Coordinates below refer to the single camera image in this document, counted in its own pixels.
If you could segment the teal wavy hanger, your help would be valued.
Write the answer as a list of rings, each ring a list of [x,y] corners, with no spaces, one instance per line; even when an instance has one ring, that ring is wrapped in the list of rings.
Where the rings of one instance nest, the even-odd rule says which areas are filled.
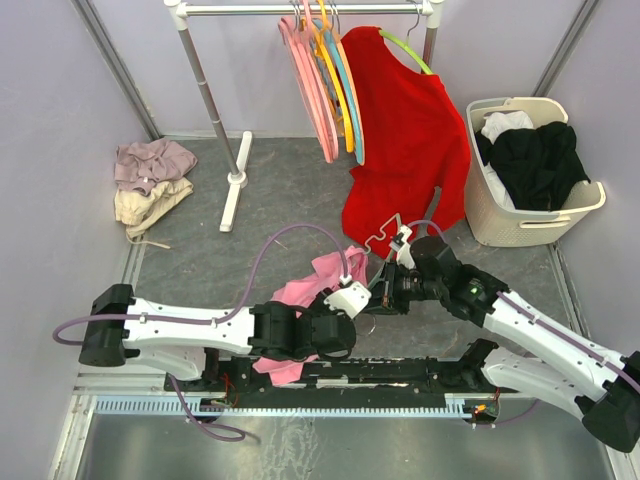
[[[377,277],[378,273],[380,272],[380,270],[385,264],[395,265],[395,276],[396,276],[397,264],[395,262],[395,253],[390,247],[390,242],[392,240],[392,237],[395,236],[396,233],[398,232],[401,225],[402,225],[401,215],[399,213],[395,213],[378,228],[376,233],[373,233],[365,240],[364,247],[365,247],[365,254],[367,256],[370,256],[373,253],[372,246],[374,242],[383,243],[384,241],[387,241],[388,249],[389,249],[380,268],[377,270],[377,272],[374,274],[374,276],[370,280],[367,286],[368,290],[369,290],[369,285]],[[357,336],[362,338],[370,337],[377,328],[377,316],[385,315],[385,314],[387,313],[368,313],[367,306],[366,306],[365,309],[358,315],[356,320],[357,328],[364,327],[364,330],[357,331]]]

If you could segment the pink t shirt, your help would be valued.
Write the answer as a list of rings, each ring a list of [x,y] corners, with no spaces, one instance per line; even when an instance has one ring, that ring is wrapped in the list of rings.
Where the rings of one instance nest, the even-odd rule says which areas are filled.
[[[367,283],[366,269],[367,254],[362,248],[349,246],[344,255],[347,260],[348,271],[354,281],[365,285]],[[311,262],[313,273],[307,277],[288,281],[271,297],[286,305],[309,307],[316,296],[324,289],[335,291],[339,287],[339,277],[342,271],[342,258],[338,252],[317,257]],[[276,361],[261,357],[253,365],[253,369],[260,374],[268,374],[271,383],[283,386],[298,381],[301,378],[303,364],[316,360],[317,356],[307,357],[303,362],[291,360]]]

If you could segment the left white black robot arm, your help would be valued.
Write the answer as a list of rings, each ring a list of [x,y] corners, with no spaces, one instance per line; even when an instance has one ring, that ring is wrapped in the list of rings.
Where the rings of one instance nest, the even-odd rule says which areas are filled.
[[[211,359],[216,351],[277,362],[350,353],[352,320],[369,298],[352,282],[319,294],[308,307],[270,301],[230,314],[162,305],[135,296],[129,284],[115,284],[93,301],[79,361],[109,368],[136,363],[209,390],[221,378],[220,364]]]

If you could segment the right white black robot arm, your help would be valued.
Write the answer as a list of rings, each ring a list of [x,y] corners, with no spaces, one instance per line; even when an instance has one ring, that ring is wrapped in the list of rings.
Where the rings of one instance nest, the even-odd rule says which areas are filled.
[[[453,317],[504,337],[527,351],[500,346],[458,368],[467,389],[491,384],[554,405],[577,418],[608,447],[630,453],[639,442],[639,355],[587,339],[533,307],[509,286],[460,262],[439,236],[414,241],[402,228],[389,242],[368,310],[399,315],[412,303],[437,301]]]

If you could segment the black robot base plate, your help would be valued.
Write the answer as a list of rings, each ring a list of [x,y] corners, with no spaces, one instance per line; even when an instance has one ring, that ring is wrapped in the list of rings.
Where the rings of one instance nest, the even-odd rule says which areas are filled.
[[[210,399],[228,395],[235,407],[440,407],[447,394],[496,392],[480,363],[466,357],[314,361],[303,366],[298,381],[279,387],[249,359],[234,357],[219,361],[203,379],[178,386],[184,394]]]

